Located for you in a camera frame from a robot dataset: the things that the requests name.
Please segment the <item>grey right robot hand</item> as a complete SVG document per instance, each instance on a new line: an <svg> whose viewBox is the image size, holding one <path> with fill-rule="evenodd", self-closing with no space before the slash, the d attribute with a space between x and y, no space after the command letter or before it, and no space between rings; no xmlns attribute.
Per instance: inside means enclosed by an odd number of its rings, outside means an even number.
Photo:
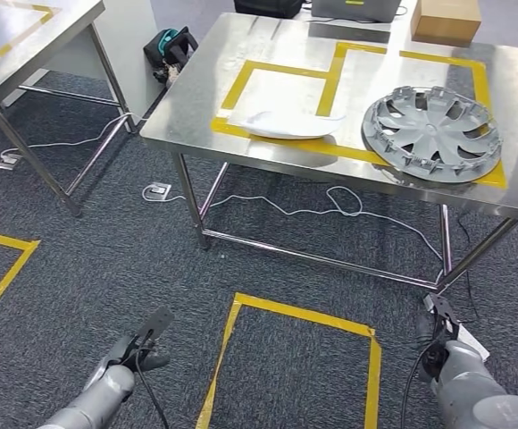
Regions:
<svg viewBox="0 0 518 429"><path fill-rule="evenodd" d="M424 349L433 339L434 323L435 320L432 313L426 312L417 317L415 325L417 349Z"/></svg>

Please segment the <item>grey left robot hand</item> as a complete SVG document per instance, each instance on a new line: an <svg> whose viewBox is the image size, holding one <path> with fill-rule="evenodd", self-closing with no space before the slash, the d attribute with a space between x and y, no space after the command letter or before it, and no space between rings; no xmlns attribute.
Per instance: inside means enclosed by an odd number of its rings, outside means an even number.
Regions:
<svg viewBox="0 0 518 429"><path fill-rule="evenodd" d="M106 355L100 360L94 370L94 375L101 377L107 369L114 365L122 365L133 373L138 373L138 367L143 372L164 367L169 363L168 355L160 355L153 351L155 345L148 341L144 346L137 343L138 337L125 335L116 341Z"/></svg>

